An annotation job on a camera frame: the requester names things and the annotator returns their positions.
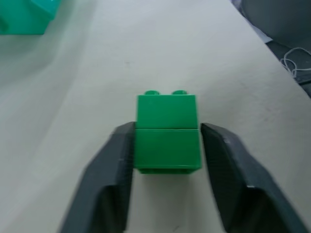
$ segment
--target green plastic block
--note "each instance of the green plastic block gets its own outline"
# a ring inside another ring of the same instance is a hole
[[[0,0],[0,34],[43,34],[61,0]]]
[[[160,95],[147,91],[138,96],[137,129],[197,129],[195,95],[175,91]]]
[[[201,168],[199,130],[136,129],[135,167],[145,174],[188,174]]]

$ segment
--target lego duplo block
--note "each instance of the lego duplo block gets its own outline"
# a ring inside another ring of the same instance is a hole
[[[201,168],[199,130],[136,129],[135,168],[145,174],[189,174]]]
[[[137,129],[197,129],[195,95],[175,91],[160,95],[148,91],[138,96]]]
[[[0,0],[0,34],[43,34],[61,0]]]

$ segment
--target white table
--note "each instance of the white table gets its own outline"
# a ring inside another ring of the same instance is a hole
[[[227,0],[64,0],[0,38],[0,232],[55,233],[86,163],[148,89],[197,95],[311,226],[311,102]],[[135,172],[129,233],[221,233],[206,169]]]

